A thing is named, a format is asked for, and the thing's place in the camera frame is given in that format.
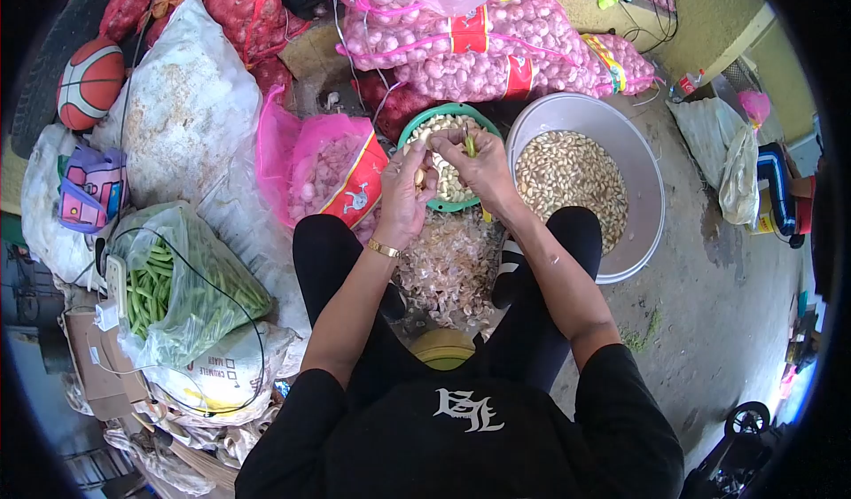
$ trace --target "gold watch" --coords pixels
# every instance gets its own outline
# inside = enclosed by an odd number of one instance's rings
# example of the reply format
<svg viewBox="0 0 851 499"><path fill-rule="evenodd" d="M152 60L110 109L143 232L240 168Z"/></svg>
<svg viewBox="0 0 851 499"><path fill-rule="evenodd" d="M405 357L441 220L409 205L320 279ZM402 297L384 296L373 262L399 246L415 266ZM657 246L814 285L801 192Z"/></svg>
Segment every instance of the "gold watch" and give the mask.
<svg viewBox="0 0 851 499"><path fill-rule="evenodd" d="M395 257L396 259L399 259L399 256L402 254L402 252L398 249L390 248L389 246L384 246L380 242L377 242L374 238L369 239L369 242L367 242L367 247L371 250L377 251L381 255Z"/></svg>

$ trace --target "yellow wall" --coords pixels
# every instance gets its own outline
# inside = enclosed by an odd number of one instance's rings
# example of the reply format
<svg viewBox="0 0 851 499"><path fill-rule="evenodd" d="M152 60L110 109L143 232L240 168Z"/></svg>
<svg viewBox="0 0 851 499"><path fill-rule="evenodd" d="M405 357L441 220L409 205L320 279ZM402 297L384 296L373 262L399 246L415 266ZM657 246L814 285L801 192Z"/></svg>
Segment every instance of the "yellow wall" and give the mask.
<svg viewBox="0 0 851 499"><path fill-rule="evenodd" d="M815 102L792 44L775 20L752 47L750 59L771 97L774 114L783 127L786 142L813 130Z"/></svg>
<svg viewBox="0 0 851 499"><path fill-rule="evenodd" d="M686 71L717 76L773 19L765 0L676 0L680 29L656 54L678 80Z"/></svg>

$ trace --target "black pants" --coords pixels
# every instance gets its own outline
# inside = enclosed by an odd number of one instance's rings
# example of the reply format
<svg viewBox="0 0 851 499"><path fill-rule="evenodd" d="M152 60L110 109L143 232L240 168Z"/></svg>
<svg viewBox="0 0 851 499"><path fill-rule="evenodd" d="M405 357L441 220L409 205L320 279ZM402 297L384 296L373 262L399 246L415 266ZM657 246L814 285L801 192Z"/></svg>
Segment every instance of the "black pants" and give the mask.
<svg viewBox="0 0 851 499"><path fill-rule="evenodd" d="M602 253L600 223L584 207L559 209L547 222L553 236L588 272L597 277ZM295 228L293 262L311 326L343 285L363 247L337 217L312 215ZM535 277L527 263L515 270L523 290L494 334L459 368L432 370L399 342L379 313L357 361L347 390L350 404L363 408L402 382L424 377L484 375L525 382L549 392L570 353L570 343L552 322ZM390 301L388 290L382 302Z"/></svg>

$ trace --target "sneaker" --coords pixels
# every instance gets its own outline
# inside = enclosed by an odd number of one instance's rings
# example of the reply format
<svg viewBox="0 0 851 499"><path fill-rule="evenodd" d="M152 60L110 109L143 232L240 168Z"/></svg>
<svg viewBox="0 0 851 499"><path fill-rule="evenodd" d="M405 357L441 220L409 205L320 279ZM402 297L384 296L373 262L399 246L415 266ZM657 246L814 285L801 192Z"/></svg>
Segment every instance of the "sneaker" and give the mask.
<svg viewBox="0 0 851 499"><path fill-rule="evenodd" d="M387 284L381 302L378 304L378 312L388 320L401 320L405 316L408 305L405 296L392 281Z"/></svg>
<svg viewBox="0 0 851 499"><path fill-rule="evenodd" d="M515 271L524 262L526 259L523 257L523 251L509 235L502 245L500 269L496 273L494 290L490 293L490 301L494 303L495 308L507 308L516 299L520 285L516 282Z"/></svg>

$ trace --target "green bowl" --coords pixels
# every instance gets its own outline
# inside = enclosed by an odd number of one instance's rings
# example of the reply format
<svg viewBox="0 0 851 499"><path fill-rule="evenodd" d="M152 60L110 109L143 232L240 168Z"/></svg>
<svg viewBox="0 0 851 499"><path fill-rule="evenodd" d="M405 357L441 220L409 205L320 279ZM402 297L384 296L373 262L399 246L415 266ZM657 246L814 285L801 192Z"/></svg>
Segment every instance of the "green bowl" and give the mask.
<svg viewBox="0 0 851 499"><path fill-rule="evenodd" d="M482 115L478 110L476 110L473 106L468 106L467 104L456 104L453 102L442 104L441 106L436 106L435 108L427 109L423 111L405 126L405 129L402 130L402 135L399 137L399 143L397 146L399 148L405 146L405 142L408 141L408 138L411 136L411 133L414 132L417 126L431 119L431 117L435 115L467 115L473 117L473 119L478 122L482 127L488 128L488 132L493 133L495 136L500 135L500 131L496 129L494 123L489 121L484 115ZM428 202L428 206L435 211L443 211L447 213L451 213L454 211L460 211L465 207L474 206L479 203L478 196L470 198L463 202L444 202L439 199L431 199Z"/></svg>

